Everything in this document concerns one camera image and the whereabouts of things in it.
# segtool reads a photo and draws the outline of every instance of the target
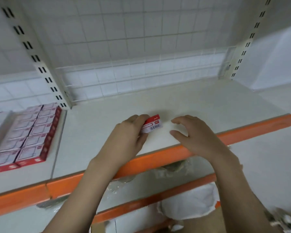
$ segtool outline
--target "stacked boxes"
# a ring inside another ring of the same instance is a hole
[[[27,108],[18,115],[0,145],[0,172],[43,162],[55,134],[57,103]]]

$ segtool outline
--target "forearm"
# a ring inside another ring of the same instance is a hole
[[[44,233],[84,233],[118,166],[96,156],[88,165],[80,183],[43,231]]]
[[[270,226],[263,207],[255,197],[242,172],[238,158],[230,151],[223,159],[211,161],[217,176],[226,231],[277,232]]]

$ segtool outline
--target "left hand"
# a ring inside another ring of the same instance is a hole
[[[120,168],[130,161],[141,150],[148,134],[139,134],[144,122],[150,116],[142,114],[133,115],[127,120],[117,124],[97,157],[106,159]]]

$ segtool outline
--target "white bag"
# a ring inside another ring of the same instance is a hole
[[[220,201],[219,192],[212,182],[162,200],[157,207],[171,219],[184,220],[208,215],[215,210],[217,201]]]

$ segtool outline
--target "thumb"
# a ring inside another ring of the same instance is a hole
[[[148,133],[143,133],[138,137],[137,144],[136,144],[138,152],[142,149],[143,144],[145,143],[147,137],[148,137]]]
[[[183,135],[181,132],[176,130],[171,130],[169,132],[174,138],[176,138],[182,145],[186,144],[186,141],[188,139],[187,136]]]

